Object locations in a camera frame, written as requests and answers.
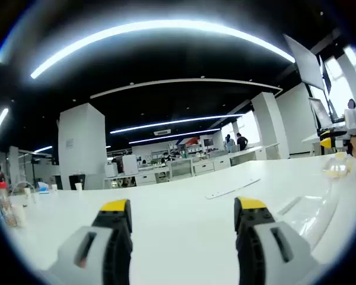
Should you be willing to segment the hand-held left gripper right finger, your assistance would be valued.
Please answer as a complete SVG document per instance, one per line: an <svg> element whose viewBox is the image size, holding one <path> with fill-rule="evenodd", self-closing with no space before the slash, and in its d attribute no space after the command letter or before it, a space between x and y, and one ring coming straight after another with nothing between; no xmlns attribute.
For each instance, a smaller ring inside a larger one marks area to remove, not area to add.
<svg viewBox="0 0 356 285"><path fill-rule="evenodd" d="M234 227L240 284L309 284L319 263L309 243L267 206L245 197L234 199Z"/></svg>

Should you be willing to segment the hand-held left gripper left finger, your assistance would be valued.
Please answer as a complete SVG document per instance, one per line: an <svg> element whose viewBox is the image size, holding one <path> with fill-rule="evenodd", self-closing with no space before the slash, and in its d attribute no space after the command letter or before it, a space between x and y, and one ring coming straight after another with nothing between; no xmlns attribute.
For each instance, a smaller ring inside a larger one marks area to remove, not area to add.
<svg viewBox="0 0 356 285"><path fill-rule="evenodd" d="M91 226L79 228L46 270L47 284L129 284L133 244L131 202L108 202Z"/></svg>

